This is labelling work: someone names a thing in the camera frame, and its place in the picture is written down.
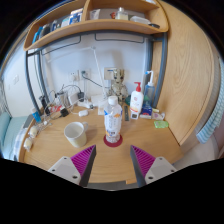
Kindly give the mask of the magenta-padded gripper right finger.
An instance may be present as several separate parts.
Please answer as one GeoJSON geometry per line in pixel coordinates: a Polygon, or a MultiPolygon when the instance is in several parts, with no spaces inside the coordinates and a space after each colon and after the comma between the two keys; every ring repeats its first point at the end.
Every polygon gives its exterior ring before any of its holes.
{"type": "Polygon", "coordinates": [[[164,157],[154,157],[134,145],[130,146],[130,156],[139,187],[176,172],[176,168],[164,157]]]}

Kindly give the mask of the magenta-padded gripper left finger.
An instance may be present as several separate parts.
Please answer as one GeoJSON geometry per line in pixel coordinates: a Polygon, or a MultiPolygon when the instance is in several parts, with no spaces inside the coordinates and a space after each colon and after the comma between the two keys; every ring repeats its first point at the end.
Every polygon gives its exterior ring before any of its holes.
{"type": "Polygon", "coordinates": [[[63,156],[49,172],[65,180],[86,187],[96,156],[96,146],[92,145],[72,157],[63,156]]]}

